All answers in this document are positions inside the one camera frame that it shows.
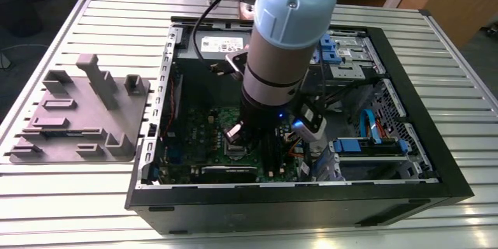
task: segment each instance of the blue clip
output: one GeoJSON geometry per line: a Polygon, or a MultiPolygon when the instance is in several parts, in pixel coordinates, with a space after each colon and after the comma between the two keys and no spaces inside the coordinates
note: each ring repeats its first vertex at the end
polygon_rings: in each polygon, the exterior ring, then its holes
{"type": "Polygon", "coordinates": [[[323,62],[327,64],[341,64],[342,58],[334,52],[322,52],[323,62]]]}
{"type": "Polygon", "coordinates": [[[361,112],[359,116],[359,135],[361,137],[367,137],[367,129],[365,128],[365,119],[369,117],[369,122],[370,122],[370,131],[373,133],[373,138],[375,144],[381,144],[381,136],[379,136],[379,131],[375,123],[375,116],[374,112],[370,109],[363,109],[361,112]]]}
{"type": "Polygon", "coordinates": [[[357,139],[342,139],[341,145],[345,152],[361,152],[359,142],[357,139]]]}
{"type": "Polygon", "coordinates": [[[335,153],[341,153],[341,152],[342,152],[341,141],[339,141],[339,140],[334,140],[334,141],[333,141],[333,145],[334,145],[335,153]]]}
{"type": "Polygon", "coordinates": [[[321,45],[325,51],[331,51],[335,49],[335,42],[330,39],[330,35],[327,33],[322,36],[321,45]]]}
{"type": "Polygon", "coordinates": [[[402,148],[403,154],[406,154],[407,151],[409,151],[409,147],[407,147],[406,141],[403,139],[399,139],[398,140],[398,144],[399,144],[399,147],[402,148]]]}

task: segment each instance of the gray platform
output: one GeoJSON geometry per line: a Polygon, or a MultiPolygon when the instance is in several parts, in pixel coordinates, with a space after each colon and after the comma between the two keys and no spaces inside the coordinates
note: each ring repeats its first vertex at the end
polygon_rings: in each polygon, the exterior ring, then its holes
{"type": "MultiPolygon", "coordinates": [[[[54,73],[66,75],[64,71],[54,73]]],[[[56,79],[54,73],[44,80],[52,92],[46,91],[30,126],[18,134],[22,138],[11,150],[11,162],[130,161],[135,156],[148,81],[142,80],[142,94],[128,95],[127,78],[114,79],[108,72],[103,73],[118,104],[108,110],[88,78],[56,79]]]]}

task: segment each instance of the white label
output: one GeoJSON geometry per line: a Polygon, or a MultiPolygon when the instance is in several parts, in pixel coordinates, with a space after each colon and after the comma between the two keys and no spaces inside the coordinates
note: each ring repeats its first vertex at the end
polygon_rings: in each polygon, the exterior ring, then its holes
{"type": "Polygon", "coordinates": [[[349,50],[339,50],[338,53],[339,53],[339,55],[343,55],[343,56],[347,56],[347,57],[351,56],[351,52],[349,50]]]}
{"type": "Polygon", "coordinates": [[[303,172],[306,173],[306,175],[310,175],[310,167],[309,167],[309,165],[306,164],[306,162],[302,162],[302,170],[303,170],[303,172]]]}
{"type": "Polygon", "coordinates": [[[240,37],[210,37],[202,40],[202,52],[235,52],[243,48],[240,37]]]}

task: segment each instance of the floor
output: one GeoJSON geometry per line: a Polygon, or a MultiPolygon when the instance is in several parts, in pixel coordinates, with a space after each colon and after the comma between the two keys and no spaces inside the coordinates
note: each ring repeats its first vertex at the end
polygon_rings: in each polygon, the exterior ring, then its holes
{"type": "MultiPolygon", "coordinates": [[[[46,0],[35,4],[44,23],[44,30],[30,38],[16,38],[0,29],[0,50],[18,44],[50,45],[78,0],[46,0]]],[[[44,55],[40,46],[19,47],[6,51],[12,61],[10,71],[0,71],[0,121],[3,120],[19,92],[44,55]]],[[[498,96],[498,39],[489,38],[481,31],[463,47],[462,54],[479,74],[493,94],[498,96]]]]}

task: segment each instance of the power supply label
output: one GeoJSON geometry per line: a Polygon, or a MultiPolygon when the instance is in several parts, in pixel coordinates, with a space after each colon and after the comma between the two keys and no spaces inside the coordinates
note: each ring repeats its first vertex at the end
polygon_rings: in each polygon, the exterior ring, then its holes
{"type": "Polygon", "coordinates": [[[202,40],[202,52],[235,52],[243,48],[243,38],[240,37],[211,37],[202,40]]]}

